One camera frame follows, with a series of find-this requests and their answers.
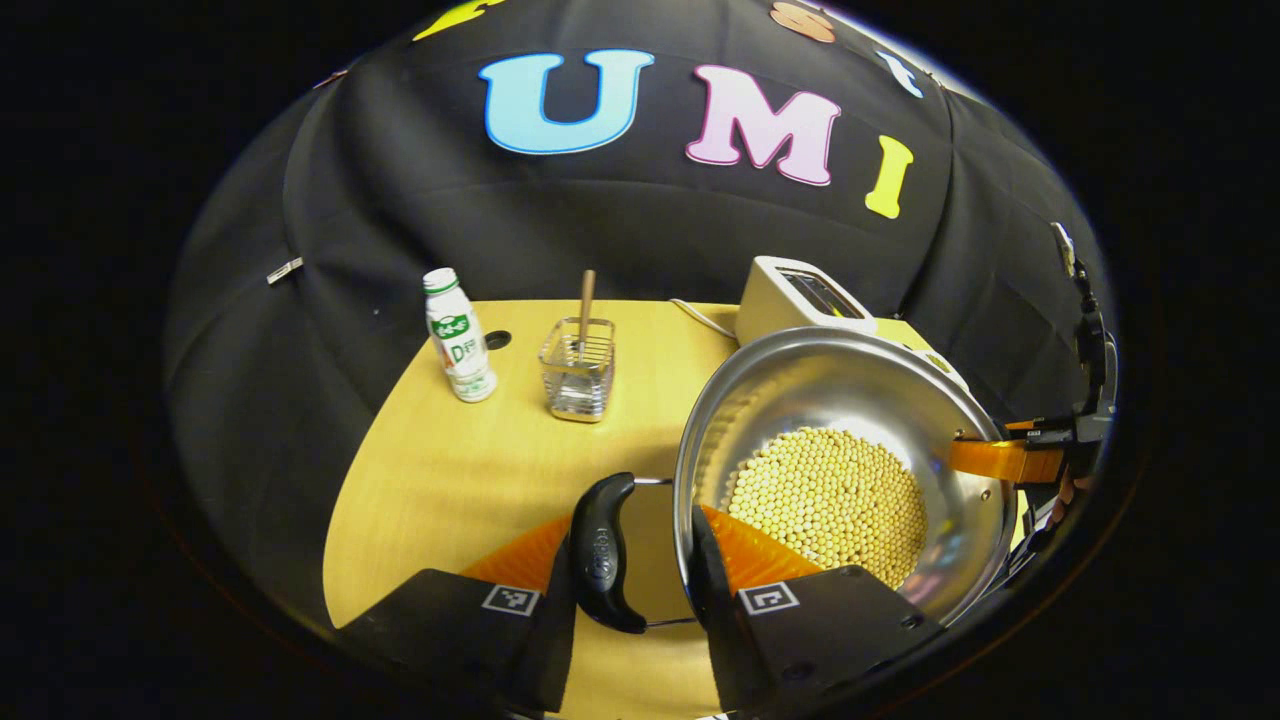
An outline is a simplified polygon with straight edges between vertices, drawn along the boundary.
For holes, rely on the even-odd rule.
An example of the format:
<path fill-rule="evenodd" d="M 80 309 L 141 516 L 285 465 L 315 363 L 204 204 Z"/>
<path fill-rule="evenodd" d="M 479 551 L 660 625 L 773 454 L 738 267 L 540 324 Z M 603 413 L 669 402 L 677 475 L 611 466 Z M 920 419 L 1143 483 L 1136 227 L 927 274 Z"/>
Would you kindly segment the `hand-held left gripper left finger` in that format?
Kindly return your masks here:
<path fill-rule="evenodd" d="M 576 619 L 571 520 L 526 530 L 465 570 L 417 571 L 340 637 L 399 679 L 477 710 L 559 711 Z"/>

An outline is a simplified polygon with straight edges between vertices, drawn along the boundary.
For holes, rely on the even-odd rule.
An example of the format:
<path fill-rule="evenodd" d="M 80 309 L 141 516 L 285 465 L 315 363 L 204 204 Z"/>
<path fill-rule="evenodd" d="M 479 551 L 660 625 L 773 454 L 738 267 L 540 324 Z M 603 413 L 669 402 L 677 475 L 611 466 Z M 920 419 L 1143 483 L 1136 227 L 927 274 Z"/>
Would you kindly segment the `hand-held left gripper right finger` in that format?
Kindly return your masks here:
<path fill-rule="evenodd" d="M 721 706 L 736 716 L 803 716 L 859 697 L 945 633 L 859 566 L 732 592 L 701 510 L 692 514 L 692 538 L 695 614 Z"/>

